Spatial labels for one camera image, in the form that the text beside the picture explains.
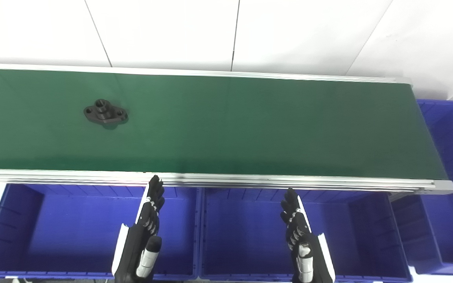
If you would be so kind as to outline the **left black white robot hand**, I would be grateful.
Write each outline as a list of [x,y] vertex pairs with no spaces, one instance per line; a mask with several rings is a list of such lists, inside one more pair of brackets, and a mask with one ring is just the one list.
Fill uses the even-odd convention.
[[162,247],[158,236],[159,213],[165,203],[165,189],[158,175],[153,175],[140,203],[140,211],[131,227],[120,227],[112,274],[116,283],[151,283],[153,268]]

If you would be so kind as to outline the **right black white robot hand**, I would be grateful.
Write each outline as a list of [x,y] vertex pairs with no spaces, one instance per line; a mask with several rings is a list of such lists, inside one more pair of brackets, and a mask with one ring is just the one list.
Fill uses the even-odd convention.
[[288,188],[280,216],[286,225],[285,240],[291,251],[293,283],[333,283],[335,271],[326,237],[312,232],[300,196]]

